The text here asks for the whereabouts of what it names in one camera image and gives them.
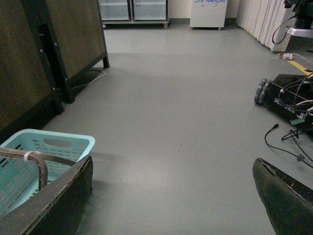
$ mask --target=electrical cord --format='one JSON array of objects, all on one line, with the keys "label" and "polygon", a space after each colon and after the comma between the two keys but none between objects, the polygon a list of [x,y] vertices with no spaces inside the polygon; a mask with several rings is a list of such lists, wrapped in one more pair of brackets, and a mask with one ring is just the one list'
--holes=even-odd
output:
[{"label": "electrical cord", "polygon": [[[312,131],[312,129],[302,129],[302,132],[300,132],[300,133],[299,133],[299,130],[296,129],[296,130],[293,132],[293,135],[296,136],[297,138],[299,138],[300,135],[306,134],[306,133],[308,133],[309,131]],[[291,135],[292,135],[292,134],[290,134],[290,132],[289,132],[288,134],[285,134],[285,135],[281,138],[281,140],[282,140],[282,141],[285,141],[285,140],[291,138],[291,137],[292,137]]]},{"label": "electrical cord", "polygon": [[278,124],[278,123],[275,124],[275,125],[265,134],[265,136],[264,136],[264,141],[265,141],[266,145],[267,145],[268,147],[271,147],[271,148],[274,148],[274,149],[283,151],[283,152],[285,152],[285,153],[288,153],[288,154],[290,154],[290,155],[293,155],[294,157],[297,158],[297,160],[298,160],[299,162],[303,162],[304,164],[306,164],[307,166],[309,166],[310,168],[313,169],[313,166],[312,166],[311,164],[309,164],[309,163],[307,163],[306,161],[304,161],[304,156],[302,156],[301,154],[295,155],[294,153],[291,153],[291,152],[289,152],[289,151],[287,151],[287,150],[285,150],[285,149],[275,147],[275,146],[271,145],[271,144],[267,141],[267,136],[269,135],[269,133],[272,132],[272,131],[273,131],[274,129],[276,129],[277,127],[279,127],[279,124]]},{"label": "electrical cord", "polygon": [[[280,91],[280,93],[279,93],[279,95],[278,95],[278,100],[279,100],[279,102],[280,102],[282,105],[284,105],[285,107],[290,108],[290,109],[293,109],[293,110],[298,111],[298,112],[308,113],[308,112],[312,111],[313,108],[312,108],[311,110],[308,110],[308,109],[302,110],[302,109],[296,108],[297,106],[303,105],[304,102],[300,102],[300,103],[298,103],[298,104],[295,103],[295,101],[296,101],[296,99],[297,99],[297,97],[298,97],[298,93],[299,93],[299,90],[300,90],[301,86],[302,86],[303,84],[311,84],[311,83],[313,83],[312,81],[308,81],[308,79],[311,79],[311,78],[312,78],[312,74],[306,76],[305,78],[302,78],[302,79],[300,79],[300,80],[294,81],[294,82],[289,83],[288,85],[286,85],[284,88],[281,89],[281,91]],[[297,87],[297,86],[298,86],[298,89],[297,89],[297,91],[296,91],[296,93],[295,93],[295,96],[294,96],[293,105],[285,103],[285,102],[282,100],[282,97],[281,97],[282,94],[283,94],[285,91],[289,90],[290,88]]]},{"label": "electrical cord", "polygon": [[305,57],[302,56],[302,55],[299,55],[299,54],[293,54],[293,55],[297,55],[297,56],[301,57],[302,59],[308,61],[309,63],[313,64],[313,62],[312,62],[311,60],[308,60],[307,58],[305,58]]},{"label": "electrical cord", "polygon": [[102,70],[91,69],[91,70],[89,70],[89,71],[97,71],[97,72],[101,72],[101,73],[102,73],[102,75],[100,75],[100,76],[96,77],[94,80],[92,80],[91,82],[89,82],[89,83],[87,83],[87,84],[83,84],[83,85],[75,86],[75,87],[72,87],[72,89],[76,89],[76,88],[79,88],[79,87],[86,87],[86,86],[88,86],[88,85],[90,85],[90,84],[92,84],[92,83],[94,83],[94,82],[98,81],[100,78],[103,78],[104,76],[106,76],[106,73],[105,73],[105,72],[103,72]]},{"label": "electrical cord", "polygon": [[299,145],[299,143],[298,143],[298,141],[295,139],[295,137],[294,137],[294,131],[293,130],[290,130],[289,131],[290,133],[291,133],[291,137],[292,137],[292,139],[293,139],[293,141],[295,142],[295,144],[298,146],[298,148],[301,150],[301,152],[305,155],[305,156],[307,156],[307,158],[311,161],[311,162],[313,162],[313,160],[309,157],[309,155],[301,148],[301,146]]},{"label": "electrical cord", "polygon": [[280,27],[281,27],[281,26],[283,26],[283,24],[284,24],[284,23],[286,23],[286,22],[290,21],[292,18],[295,18],[295,17],[297,17],[297,16],[298,16],[298,14],[296,14],[296,15],[294,15],[294,16],[292,16],[292,17],[290,17],[288,20],[286,20],[286,21],[282,22],[282,24],[281,24],[280,26],[278,26],[278,28],[277,28],[277,29],[273,32],[273,35],[272,35],[272,43],[273,43],[273,44],[277,45],[277,44],[282,43],[282,41],[285,39],[285,37],[286,37],[286,35],[287,35],[287,31],[288,31],[290,28],[292,28],[292,26],[290,26],[290,27],[288,27],[288,28],[287,28],[287,30],[286,30],[286,32],[285,32],[285,35],[284,35],[283,39],[282,39],[282,40],[280,40],[280,41],[279,41],[279,42],[277,42],[277,43],[274,41],[274,37],[275,37],[276,32],[280,29]]}]

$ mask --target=white curtain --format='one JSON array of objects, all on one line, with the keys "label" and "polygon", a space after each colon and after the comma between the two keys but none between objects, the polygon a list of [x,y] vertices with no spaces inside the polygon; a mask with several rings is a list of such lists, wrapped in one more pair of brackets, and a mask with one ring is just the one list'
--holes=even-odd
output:
[{"label": "white curtain", "polygon": [[[288,46],[290,34],[278,45],[272,42],[272,36],[284,21],[294,15],[292,8],[285,9],[284,0],[240,0],[236,22],[272,51],[283,52]],[[294,26],[294,23],[295,18],[284,23],[276,32],[274,41],[280,41],[287,27]]]}]

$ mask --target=light blue plastic basket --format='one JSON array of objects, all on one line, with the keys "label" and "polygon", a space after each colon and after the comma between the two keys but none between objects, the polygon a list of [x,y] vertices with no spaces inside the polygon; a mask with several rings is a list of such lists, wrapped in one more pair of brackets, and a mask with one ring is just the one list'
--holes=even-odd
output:
[{"label": "light blue plastic basket", "polygon": [[[89,154],[95,139],[91,136],[25,129],[15,133],[0,147],[40,151],[75,162]],[[46,161],[48,183],[70,166]],[[30,162],[0,156],[0,217],[18,207],[38,191],[39,172]]]}]

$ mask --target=white wall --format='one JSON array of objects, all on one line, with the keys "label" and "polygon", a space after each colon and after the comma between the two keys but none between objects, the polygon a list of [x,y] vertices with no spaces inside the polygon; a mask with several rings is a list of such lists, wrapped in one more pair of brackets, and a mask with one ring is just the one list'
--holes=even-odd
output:
[{"label": "white wall", "polygon": [[[190,18],[191,3],[194,0],[169,0],[171,18]],[[236,18],[240,0],[228,0],[226,18]]]}]

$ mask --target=omni wheel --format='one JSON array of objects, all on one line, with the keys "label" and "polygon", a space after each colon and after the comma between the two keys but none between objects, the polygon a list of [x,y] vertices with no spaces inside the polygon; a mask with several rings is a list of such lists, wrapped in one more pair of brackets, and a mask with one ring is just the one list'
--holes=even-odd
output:
[{"label": "omni wheel", "polygon": [[256,94],[254,96],[254,103],[257,105],[263,105],[265,103],[266,97],[268,95],[268,90],[272,81],[263,79],[258,88],[256,89]]}]

